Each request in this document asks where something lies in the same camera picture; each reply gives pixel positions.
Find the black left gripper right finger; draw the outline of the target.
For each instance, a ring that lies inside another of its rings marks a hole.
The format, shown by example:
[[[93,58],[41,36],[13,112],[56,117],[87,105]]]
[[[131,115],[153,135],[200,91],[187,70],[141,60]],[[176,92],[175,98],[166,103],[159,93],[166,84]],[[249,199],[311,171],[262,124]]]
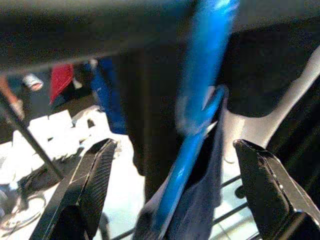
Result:
[[[264,240],[318,240],[320,210],[281,161],[244,139],[233,142],[248,207]]]

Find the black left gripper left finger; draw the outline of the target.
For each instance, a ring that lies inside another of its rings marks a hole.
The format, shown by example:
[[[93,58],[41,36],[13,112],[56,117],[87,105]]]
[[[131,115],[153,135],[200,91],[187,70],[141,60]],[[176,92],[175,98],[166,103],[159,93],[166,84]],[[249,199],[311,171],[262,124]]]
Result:
[[[30,239],[91,240],[105,203],[117,144],[93,144],[77,166],[59,183]]]

